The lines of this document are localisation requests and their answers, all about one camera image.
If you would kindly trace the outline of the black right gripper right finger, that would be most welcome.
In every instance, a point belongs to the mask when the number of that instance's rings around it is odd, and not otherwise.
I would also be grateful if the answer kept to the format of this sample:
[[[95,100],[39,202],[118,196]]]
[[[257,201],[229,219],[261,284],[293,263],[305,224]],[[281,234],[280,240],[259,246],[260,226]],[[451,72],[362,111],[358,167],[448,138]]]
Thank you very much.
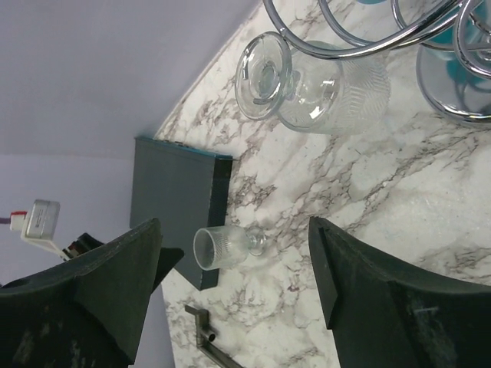
[[[313,217],[308,247],[342,367],[488,367],[490,288],[426,271]]]

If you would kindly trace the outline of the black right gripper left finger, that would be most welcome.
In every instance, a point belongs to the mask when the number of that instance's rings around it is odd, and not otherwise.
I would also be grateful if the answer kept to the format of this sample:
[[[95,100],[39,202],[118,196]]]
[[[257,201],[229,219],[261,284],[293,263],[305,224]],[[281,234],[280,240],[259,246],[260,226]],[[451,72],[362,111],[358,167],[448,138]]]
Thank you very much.
[[[1,288],[3,367],[129,367],[150,296],[183,258],[151,219]]]

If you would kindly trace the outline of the clear ribbed wine glass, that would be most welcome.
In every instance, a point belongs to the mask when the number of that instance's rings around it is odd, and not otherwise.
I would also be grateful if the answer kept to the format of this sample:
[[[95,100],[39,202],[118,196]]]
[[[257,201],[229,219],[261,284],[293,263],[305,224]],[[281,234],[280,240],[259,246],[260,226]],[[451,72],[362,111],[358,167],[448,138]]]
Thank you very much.
[[[212,271],[243,263],[249,255],[261,256],[270,244],[260,227],[223,225],[197,230],[193,254],[202,270]]]

